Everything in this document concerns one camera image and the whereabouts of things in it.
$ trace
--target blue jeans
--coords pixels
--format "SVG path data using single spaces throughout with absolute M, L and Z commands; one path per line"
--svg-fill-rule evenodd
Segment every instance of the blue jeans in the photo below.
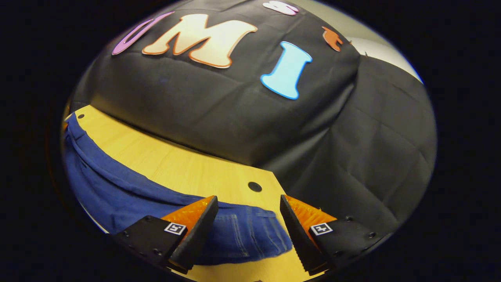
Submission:
M 118 233 L 145 215 L 161 218 L 202 199 L 167 189 L 112 159 L 79 126 L 75 114 L 67 122 L 64 157 L 71 187 L 108 232 Z M 223 202 L 218 206 L 202 256 L 195 264 L 255 261 L 292 249 L 274 212 Z

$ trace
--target light wood surface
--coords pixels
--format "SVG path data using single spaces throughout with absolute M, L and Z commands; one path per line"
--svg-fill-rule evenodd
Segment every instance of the light wood surface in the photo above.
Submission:
M 280 213 L 280 195 L 285 194 L 272 172 L 233 163 L 137 131 L 86 106 L 75 112 L 83 130 L 106 154 L 148 179 L 184 194 L 208 197 L 221 202 L 261 207 Z M 263 190 L 247 186 L 256 182 Z M 246 263 L 195 265 L 188 274 L 175 273 L 200 282 L 296 282 L 313 277 L 304 271 L 294 248 L 277 257 Z

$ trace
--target letter i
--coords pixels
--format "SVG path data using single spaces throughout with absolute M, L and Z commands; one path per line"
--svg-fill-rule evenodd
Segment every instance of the letter i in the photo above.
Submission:
M 289 42 L 282 41 L 284 49 L 275 68 L 270 74 L 261 76 L 261 83 L 269 90 L 285 98 L 296 100 L 299 97 L 297 84 L 306 63 L 312 57 L 301 48 Z

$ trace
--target letter m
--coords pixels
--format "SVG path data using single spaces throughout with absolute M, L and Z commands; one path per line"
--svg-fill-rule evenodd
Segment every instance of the letter m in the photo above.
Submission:
M 164 33 L 154 43 L 144 47 L 143 54 L 159 55 L 169 50 L 169 42 L 177 36 L 172 54 L 180 55 L 205 40 L 202 47 L 188 55 L 193 61 L 227 68 L 231 65 L 230 54 L 233 48 L 249 32 L 258 29 L 242 21 L 227 21 L 207 28 L 208 15 L 193 14 L 181 17 L 181 21 Z

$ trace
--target black cloth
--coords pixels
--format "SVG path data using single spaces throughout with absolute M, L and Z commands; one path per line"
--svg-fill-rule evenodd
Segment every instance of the black cloth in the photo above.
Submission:
M 166 7 L 143 21 L 176 12 L 123 53 L 111 55 L 135 25 L 103 49 L 77 86 L 71 111 L 91 104 L 173 142 L 270 170 L 288 195 L 392 232 L 419 203 L 434 167 L 436 128 L 426 90 L 400 68 L 360 56 L 335 28 L 298 8 L 287 16 L 263 1 Z M 195 62 L 189 52 L 172 55 L 174 41 L 162 55 L 141 53 L 189 14 L 207 14 L 208 27 L 240 20 L 258 31 L 235 46 L 227 69 Z M 324 41 L 322 26 L 340 36 L 340 52 Z M 297 100 L 260 81 L 278 62 L 281 41 L 313 58 Z

